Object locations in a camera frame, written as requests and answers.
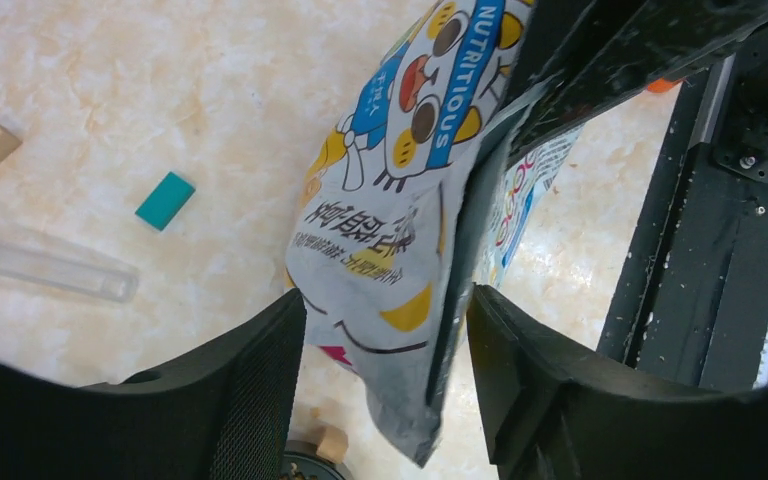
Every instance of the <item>cartoon character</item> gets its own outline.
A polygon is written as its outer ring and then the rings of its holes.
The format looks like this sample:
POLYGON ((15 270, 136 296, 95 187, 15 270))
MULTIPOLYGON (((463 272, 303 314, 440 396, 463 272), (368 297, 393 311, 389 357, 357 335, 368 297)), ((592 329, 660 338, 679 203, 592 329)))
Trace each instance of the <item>cartoon character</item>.
POLYGON ((380 150, 378 147, 387 135, 387 115, 390 111, 390 99, 399 65, 405 51, 419 33, 420 27, 425 24, 441 1, 438 0, 393 45, 381 61, 378 71, 364 85, 355 108, 337 122, 337 126, 325 140, 319 157, 305 176, 305 188, 300 203, 307 203, 310 198, 313 198, 321 188, 322 176, 330 166, 341 160, 347 160, 342 188, 353 192, 364 184, 362 157, 367 163, 374 157, 383 158, 383 152, 377 152, 377 150, 380 150))
POLYGON ((471 13, 456 9, 446 3, 415 32, 432 42, 430 53, 420 41, 399 52, 385 168, 373 182, 384 190, 400 192, 408 178, 447 167, 501 101, 522 22, 503 0, 477 0, 471 13))

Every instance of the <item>cartoon cat face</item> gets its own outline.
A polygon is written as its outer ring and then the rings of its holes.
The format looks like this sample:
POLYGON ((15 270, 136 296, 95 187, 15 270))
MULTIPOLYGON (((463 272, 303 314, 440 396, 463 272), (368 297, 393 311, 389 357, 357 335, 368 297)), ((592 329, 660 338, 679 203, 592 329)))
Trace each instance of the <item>cartoon cat face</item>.
MULTIPOLYGON (((444 101, 455 70, 456 56, 469 25, 469 16, 448 2, 420 27, 405 51, 390 102, 387 170, 393 177, 418 175, 428 169, 426 159, 434 133, 445 113, 444 101)), ((458 126, 441 125, 453 129, 458 126)), ((438 143, 446 139, 437 138, 438 143)))

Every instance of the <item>metal frame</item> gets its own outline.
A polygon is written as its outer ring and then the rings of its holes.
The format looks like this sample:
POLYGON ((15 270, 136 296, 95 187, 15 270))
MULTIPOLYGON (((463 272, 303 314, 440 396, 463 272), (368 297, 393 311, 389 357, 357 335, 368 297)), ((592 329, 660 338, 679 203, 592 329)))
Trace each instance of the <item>metal frame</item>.
POLYGON ((689 76, 768 28, 768 0, 538 1, 504 104, 549 90, 512 142, 531 149, 622 103, 660 78, 689 76))
POLYGON ((598 352, 688 385, 752 388, 768 324, 768 163, 723 152, 746 116, 736 79, 765 59, 768 25, 682 88, 598 352))

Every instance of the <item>orange object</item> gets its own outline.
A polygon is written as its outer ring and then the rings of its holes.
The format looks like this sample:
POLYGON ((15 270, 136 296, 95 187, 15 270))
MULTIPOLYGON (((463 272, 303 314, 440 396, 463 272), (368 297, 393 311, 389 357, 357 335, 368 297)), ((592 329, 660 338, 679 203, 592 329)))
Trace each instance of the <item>orange object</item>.
POLYGON ((670 90, 673 89, 676 85, 680 84, 683 80, 677 80, 675 82, 670 82, 669 80, 664 80, 663 78, 660 80, 656 80, 652 82, 651 85, 646 87, 646 90, 649 90, 652 93, 667 93, 670 90))

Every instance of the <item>yellow cartoon shape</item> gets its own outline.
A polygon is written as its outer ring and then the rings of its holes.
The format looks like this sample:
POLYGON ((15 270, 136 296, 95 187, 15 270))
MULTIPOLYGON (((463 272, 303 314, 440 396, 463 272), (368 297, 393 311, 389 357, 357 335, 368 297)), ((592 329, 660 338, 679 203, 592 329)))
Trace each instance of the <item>yellow cartoon shape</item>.
POLYGON ((393 310, 380 312, 381 318, 400 332, 412 332, 419 328, 431 312, 431 284, 415 297, 393 310))
POLYGON ((413 139, 411 129, 407 129, 399 135, 396 145, 393 146, 393 166, 405 168, 410 165, 416 155, 416 141, 413 139))
POLYGON ((299 196, 299 201, 296 205, 296 215, 301 213, 302 209, 304 209, 304 207, 310 203, 313 197, 315 197, 321 189, 322 180, 319 179, 319 176, 311 178, 310 180, 306 181, 304 185, 302 185, 302 194, 299 196))
POLYGON ((287 267, 284 267, 284 286, 287 288, 296 288, 296 282, 293 281, 293 277, 290 276, 290 271, 287 267))
POLYGON ((455 134, 455 143, 465 142, 478 135, 478 132, 481 131, 481 125, 481 114, 478 113, 478 108, 469 107, 464 123, 458 129, 458 133, 455 134))
POLYGON ((382 270, 393 268, 394 259, 395 255, 387 250, 376 251, 373 248, 364 248, 352 254, 346 270, 355 275, 370 277, 382 270))
POLYGON ((310 180, 319 172, 327 170, 328 167, 346 156, 346 145, 343 142, 344 137, 345 135, 338 132, 336 127, 331 130, 331 133, 325 138, 325 142, 319 150, 319 156, 316 157, 316 161, 307 170, 305 181, 310 180))
POLYGON ((434 40, 437 38, 438 35, 440 35, 440 32, 443 30, 443 27, 446 26, 447 23, 449 23, 449 20, 452 18, 452 16, 455 14, 455 8, 457 5, 455 2, 448 2, 445 5, 443 5, 443 8, 437 11, 436 14, 434 14, 434 18, 431 19, 431 23, 428 25, 428 38, 431 40, 434 40))
POLYGON ((505 13, 502 16, 502 28, 499 33, 499 48, 507 50, 516 45, 524 31, 525 27, 522 26, 522 22, 518 18, 510 13, 505 13))

